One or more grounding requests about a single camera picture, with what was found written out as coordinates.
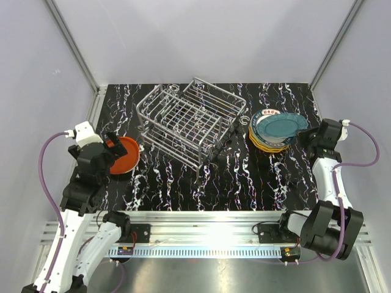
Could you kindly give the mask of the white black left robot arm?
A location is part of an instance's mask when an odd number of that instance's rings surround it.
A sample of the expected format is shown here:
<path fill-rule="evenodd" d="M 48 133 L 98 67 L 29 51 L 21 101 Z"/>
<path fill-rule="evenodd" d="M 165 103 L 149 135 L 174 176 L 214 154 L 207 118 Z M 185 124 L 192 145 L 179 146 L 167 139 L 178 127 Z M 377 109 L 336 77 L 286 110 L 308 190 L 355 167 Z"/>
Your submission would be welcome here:
<path fill-rule="evenodd" d="M 109 146 L 91 127 L 81 127 L 52 135 L 38 157 L 38 176 L 42 189 L 53 207 L 58 226 L 45 265 L 32 284 L 22 292 L 87 292 L 96 268 L 115 242 L 131 237 L 130 218 L 123 212 L 109 212 L 103 217 L 90 241 L 83 237 L 104 197 L 111 167 L 128 152 L 114 132 L 108 132 Z M 43 157 L 50 142 L 65 136 L 76 143 L 68 152 L 76 167 L 56 204 L 43 175 Z"/>

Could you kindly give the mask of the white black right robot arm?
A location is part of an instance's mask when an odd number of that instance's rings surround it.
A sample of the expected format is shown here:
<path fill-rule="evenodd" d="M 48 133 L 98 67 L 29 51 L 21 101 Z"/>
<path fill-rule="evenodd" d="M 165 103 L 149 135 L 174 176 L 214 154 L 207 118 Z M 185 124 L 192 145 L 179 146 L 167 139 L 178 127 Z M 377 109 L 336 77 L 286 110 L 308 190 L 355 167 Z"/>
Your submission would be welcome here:
<path fill-rule="evenodd" d="M 277 227 L 277 237 L 314 251 L 322 261 L 345 260 L 351 253 L 364 222 L 361 212 L 353 209 L 342 180 L 344 166 L 337 143 L 348 136 L 349 120 L 324 119 L 316 128 L 298 132 L 316 179 L 318 201 L 308 216 L 284 212 Z"/>

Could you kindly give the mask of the teal scalloped plate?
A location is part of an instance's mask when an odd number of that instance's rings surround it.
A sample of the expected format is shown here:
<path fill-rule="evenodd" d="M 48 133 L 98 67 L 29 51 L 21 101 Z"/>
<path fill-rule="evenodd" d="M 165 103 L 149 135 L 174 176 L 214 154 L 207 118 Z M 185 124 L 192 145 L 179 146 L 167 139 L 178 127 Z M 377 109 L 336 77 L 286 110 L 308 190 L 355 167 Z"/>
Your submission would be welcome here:
<path fill-rule="evenodd" d="M 294 137 L 300 131 L 308 128 L 308 121 L 296 113 L 281 113 L 267 116 L 258 122 L 255 130 L 266 137 Z"/>

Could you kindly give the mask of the white plate green rim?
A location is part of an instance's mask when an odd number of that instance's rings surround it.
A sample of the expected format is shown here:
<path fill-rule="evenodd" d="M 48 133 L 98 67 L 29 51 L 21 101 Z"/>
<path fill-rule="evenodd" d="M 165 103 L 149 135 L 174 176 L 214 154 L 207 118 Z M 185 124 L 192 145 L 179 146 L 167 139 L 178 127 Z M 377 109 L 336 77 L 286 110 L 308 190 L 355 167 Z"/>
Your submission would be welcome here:
<path fill-rule="evenodd" d="M 253 114 L 253 116 L 250 119 L 249 126 L 251 126 L 252 128 L 255 138 L 259 140 L 262 144 L 265 144 L 266 146 L 271 148 L 288 146 L 295 139 L 295 136 L 273 138 L 273 137 L 266 137 L 258 133 L 258 131 L 256 130 L 256 126 L 265 118 L 277 114 L 281 114 L 281 112 L 275 109 L 263 109 Z"/>

